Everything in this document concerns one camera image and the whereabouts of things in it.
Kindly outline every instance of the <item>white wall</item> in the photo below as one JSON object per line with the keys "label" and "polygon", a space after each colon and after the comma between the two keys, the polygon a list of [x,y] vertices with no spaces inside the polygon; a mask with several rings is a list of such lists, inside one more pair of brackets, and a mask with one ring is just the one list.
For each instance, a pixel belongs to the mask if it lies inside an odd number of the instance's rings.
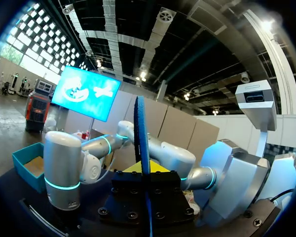
{"label": "white wall", "polygon": [[[195,116],[219,127],[218,140],[229,139],[250,154],[255,154],[259,130],[245,115]],[[296,147],[296,115],[277,115],[277,129],[269,132],[267,142],[274,145]]]}

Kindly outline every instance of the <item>floor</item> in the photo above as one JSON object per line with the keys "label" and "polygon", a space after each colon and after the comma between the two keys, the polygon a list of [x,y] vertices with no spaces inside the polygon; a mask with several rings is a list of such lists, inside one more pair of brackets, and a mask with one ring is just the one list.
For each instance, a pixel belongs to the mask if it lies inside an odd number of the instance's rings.
{"label": "floor", "polygon": [[[18,95],[0,95],[0,176],[13,167],[12,153],[34,144],[44,142],[45,134],[25,131],[26,98]],[[64,128],[67,111],[50,106],[47,119],[56,119],[57,127]]]}

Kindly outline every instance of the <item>yellow object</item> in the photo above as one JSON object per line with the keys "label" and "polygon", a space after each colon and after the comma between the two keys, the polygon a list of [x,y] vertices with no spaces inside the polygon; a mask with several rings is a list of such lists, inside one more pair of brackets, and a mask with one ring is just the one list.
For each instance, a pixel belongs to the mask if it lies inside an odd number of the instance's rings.
{"label": "yellow object", "polygon": [[[124,172],[128,172],[131,173],[133,171],[136,171],[138,173],[142,172],[142,163],[141,161],[132,165],[131,167],[127,168],[126,170],[124,170]],[[157,164],[156,162],[150,160],[150,172],[151,173],[155,173],[157,171],[160,172],[169,172],[169,170],[167,170],[166,168],[162,167],[160,164]]]}

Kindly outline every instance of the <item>beige panel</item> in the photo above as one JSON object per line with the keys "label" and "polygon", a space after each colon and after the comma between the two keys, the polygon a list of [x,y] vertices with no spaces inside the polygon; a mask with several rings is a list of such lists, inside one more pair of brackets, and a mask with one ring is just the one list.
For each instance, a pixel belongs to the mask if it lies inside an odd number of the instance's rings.
{"label": "beige panel", "polygon": [[132,96],[130,93],[119,90],[113,102],[108,120],[102,122],[95,119],[93,129],[103,134],[116,134],[118,122],[124,120]]}
{"label": "beige panel", "polygon": [[158,139],[187,149],[196,121],[195,117],[169,106]]}
{"label": "beige panel", "polygon": [[200,163],[205,149],[217,141],[218,133],[218,127],[200,119],[197,120],[191,141],[188,145],[188,150],[196,157],[195,166],[198,166]]}
{"label": "beige panel", "polygon": [[[134,122],[134,105],[136,95],[133,95],[129,104],[125,120]],[[167,111],[167,105],[145,98],[145,115],[147,131],[154,137],[157,137],[162,126],[164,116]],[[125,170],[136,163],[135,148],[132,144],[114,152],[115,161],[113,169]]]}

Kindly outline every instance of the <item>display screen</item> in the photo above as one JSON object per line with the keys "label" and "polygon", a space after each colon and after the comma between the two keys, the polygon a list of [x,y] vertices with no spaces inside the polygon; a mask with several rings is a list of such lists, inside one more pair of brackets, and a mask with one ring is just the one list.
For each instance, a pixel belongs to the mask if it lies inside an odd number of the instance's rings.
{"label": "display screen", "polygon": [[65,67],[52,103],[106,122],[120,81],[73,67]]}

